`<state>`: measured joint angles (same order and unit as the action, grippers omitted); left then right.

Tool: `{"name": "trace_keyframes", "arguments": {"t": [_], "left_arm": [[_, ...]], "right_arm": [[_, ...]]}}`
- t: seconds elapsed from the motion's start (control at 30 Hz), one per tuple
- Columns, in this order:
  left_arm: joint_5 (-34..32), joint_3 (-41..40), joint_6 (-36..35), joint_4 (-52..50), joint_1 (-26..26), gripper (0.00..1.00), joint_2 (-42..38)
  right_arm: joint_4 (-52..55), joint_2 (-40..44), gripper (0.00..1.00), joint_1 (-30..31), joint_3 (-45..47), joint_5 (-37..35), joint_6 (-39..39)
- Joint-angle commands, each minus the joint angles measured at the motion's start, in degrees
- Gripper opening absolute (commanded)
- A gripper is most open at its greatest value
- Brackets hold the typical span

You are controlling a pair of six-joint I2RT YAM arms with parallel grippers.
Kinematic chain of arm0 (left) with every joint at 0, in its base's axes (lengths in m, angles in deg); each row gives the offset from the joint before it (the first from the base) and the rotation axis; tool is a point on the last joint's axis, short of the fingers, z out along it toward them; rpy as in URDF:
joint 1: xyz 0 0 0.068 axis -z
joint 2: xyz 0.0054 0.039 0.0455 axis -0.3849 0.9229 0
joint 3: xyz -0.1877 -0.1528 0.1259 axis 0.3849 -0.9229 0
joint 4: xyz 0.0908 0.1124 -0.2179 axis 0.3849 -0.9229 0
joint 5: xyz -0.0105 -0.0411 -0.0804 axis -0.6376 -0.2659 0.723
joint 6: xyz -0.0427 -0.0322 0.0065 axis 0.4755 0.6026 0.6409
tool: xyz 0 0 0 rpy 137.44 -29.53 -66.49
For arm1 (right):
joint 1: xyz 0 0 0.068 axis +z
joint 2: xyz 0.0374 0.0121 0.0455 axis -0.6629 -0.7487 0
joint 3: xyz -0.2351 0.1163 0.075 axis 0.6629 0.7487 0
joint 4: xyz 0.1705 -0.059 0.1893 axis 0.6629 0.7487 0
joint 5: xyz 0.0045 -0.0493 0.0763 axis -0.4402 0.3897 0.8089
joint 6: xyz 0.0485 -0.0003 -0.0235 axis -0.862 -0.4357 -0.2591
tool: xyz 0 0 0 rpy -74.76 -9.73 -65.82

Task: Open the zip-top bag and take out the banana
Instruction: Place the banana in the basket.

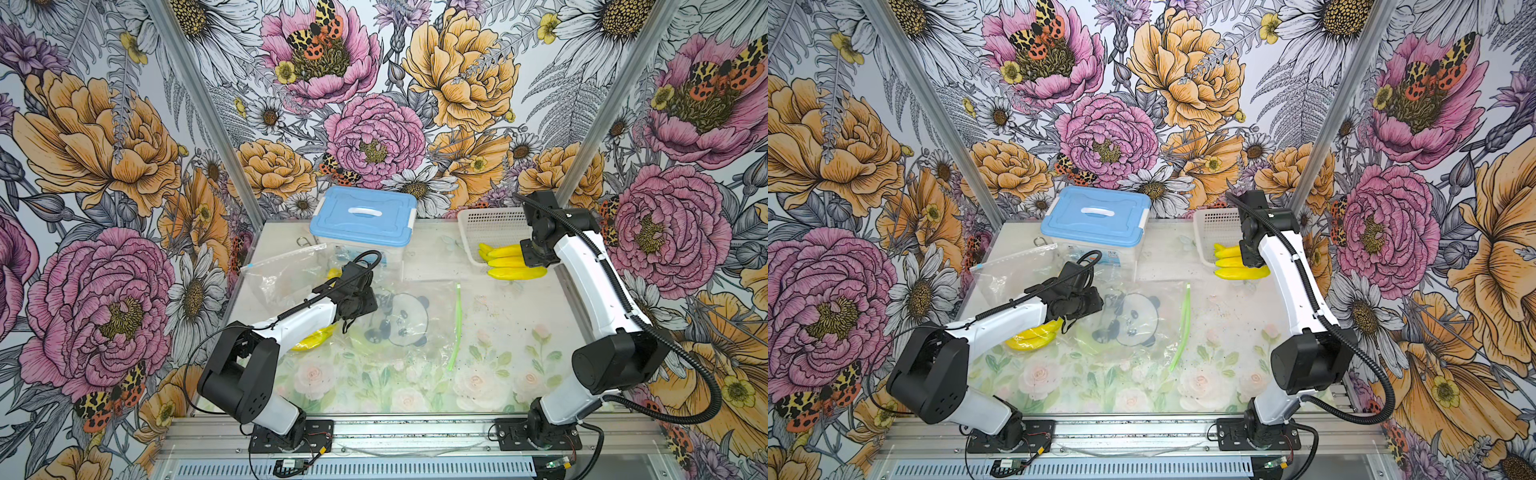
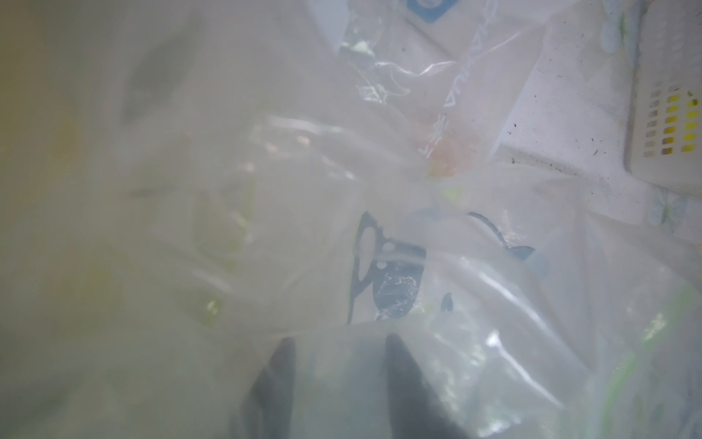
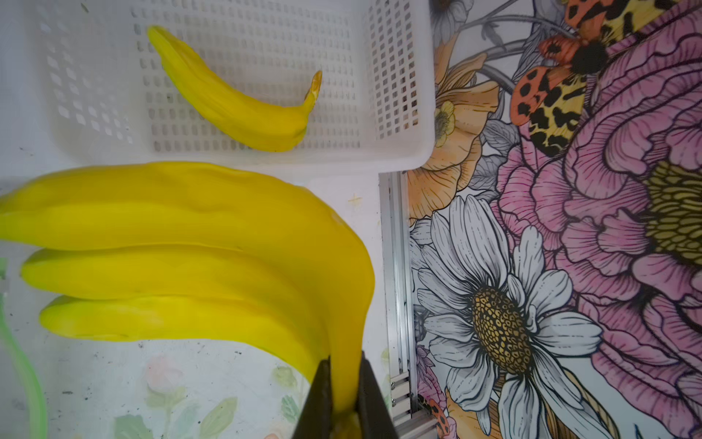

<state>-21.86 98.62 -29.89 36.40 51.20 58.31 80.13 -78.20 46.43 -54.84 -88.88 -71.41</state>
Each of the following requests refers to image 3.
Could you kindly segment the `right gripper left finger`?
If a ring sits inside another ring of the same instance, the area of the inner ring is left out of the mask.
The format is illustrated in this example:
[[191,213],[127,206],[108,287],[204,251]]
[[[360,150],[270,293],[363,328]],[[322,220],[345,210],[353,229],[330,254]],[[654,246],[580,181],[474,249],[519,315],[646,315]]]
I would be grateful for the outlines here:
[[330,360],[319,362],[292,439],[329,439],[332,431]]

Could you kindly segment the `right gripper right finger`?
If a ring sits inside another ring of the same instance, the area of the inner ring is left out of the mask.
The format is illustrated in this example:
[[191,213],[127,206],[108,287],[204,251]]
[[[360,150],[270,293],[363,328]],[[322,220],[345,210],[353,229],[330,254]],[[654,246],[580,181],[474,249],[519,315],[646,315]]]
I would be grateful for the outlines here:
[[362,354],[356,412],[363,439],[398,439],[370,362]]

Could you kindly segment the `yellow banana bunch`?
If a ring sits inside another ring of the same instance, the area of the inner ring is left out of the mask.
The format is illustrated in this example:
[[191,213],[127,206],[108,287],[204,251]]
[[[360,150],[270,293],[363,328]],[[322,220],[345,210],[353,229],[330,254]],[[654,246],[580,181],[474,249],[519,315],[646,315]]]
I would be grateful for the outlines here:
[[329,359],[330,437],[360,438],[375,276],[354,231],[306,188],[204,163],[76,168],[1,199],[1,237],[35,247],[22,279],[64,338],[218,339],[313,381]]

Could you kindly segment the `panda print zip-top bag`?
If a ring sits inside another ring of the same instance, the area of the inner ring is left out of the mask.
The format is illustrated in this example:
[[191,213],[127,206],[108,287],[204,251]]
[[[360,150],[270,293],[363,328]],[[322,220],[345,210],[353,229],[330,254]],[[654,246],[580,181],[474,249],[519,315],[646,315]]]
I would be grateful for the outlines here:
[[45,394],[31,361],[21,349],[5,318],[5,298],[8,294],[7,260],[1,259],[1,345],[7,350],[13,367],[23,386],[29,409],[29,437],[49,437],[49,414]]

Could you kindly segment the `single yellow banana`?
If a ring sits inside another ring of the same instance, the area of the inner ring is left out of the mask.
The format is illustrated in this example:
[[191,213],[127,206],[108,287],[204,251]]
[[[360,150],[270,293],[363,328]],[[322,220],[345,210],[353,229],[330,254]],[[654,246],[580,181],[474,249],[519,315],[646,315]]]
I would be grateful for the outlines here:
[[174,86],[221,132],[245,146],[270,153],[291,151],[303,142],[320,95],[322,71],[312,78],[302,104],[267,104],[230,87],[199,54],[164,27],[149,27],[147,36]]

